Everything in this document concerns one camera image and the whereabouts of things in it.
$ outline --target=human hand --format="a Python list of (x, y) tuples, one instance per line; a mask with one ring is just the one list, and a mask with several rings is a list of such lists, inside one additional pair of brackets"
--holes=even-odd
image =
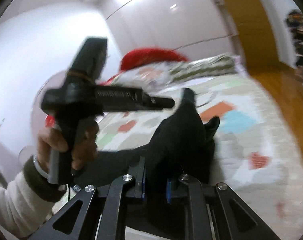
[[(86, 129), (85, 138), (80, 143), (75, 144), (72, 151), (71, 167), (73, 169), (80, 170), (87, 162), (95, 160), (97, 156), (95, 141), (98, 131), (99, 126), (95, 122), (94, 125)], [(46, 173), (48, 173), (51, 148), (63, 154), (68, 150), (68, 144), (60, 131), (54, 128), (43, 128), (38, 133), (37, 160)]]

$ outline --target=triangular cutout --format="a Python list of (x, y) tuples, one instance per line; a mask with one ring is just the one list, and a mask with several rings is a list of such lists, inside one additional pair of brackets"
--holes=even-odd
[(254, 221), (254, 219), (243, 209), (243, 207), (235, 199), (230, 199), (229, 204), (234, 213), (237, 227), (240, 232), (246, 232), (257, 226), (257, 223)]
[(70, 235), (77, 217), (79, 215), (83, 202), (77, 200), (54, 224), (53, 229), (60, 231), (66, 235)]

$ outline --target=white fleece sleeve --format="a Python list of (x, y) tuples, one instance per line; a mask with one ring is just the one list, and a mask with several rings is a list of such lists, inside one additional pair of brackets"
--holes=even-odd
[(17, 238), (34, 233), (54, 203), (41, 199), (20, 172), (8, 188), (0, 188), (0, 225)]

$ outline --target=sleeve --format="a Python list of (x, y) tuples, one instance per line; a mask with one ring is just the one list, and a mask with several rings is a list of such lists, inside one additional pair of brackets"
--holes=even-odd
[(49, 184), (30, 158), (7, 189), (0, 188), (0, 225), (18, 238), (34, 233), (65, 192), (66, 186)]

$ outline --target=dark sleeve cuff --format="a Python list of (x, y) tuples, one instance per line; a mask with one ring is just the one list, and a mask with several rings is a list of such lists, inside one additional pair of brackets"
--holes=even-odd
[(28, 186), (45, 201), (55, 203), (66, 193), (66, 190), (58, 190), (58, 185), (48, 183), (48, 181), (38, 173), (32, 157), (25, 163), (23, 173)]

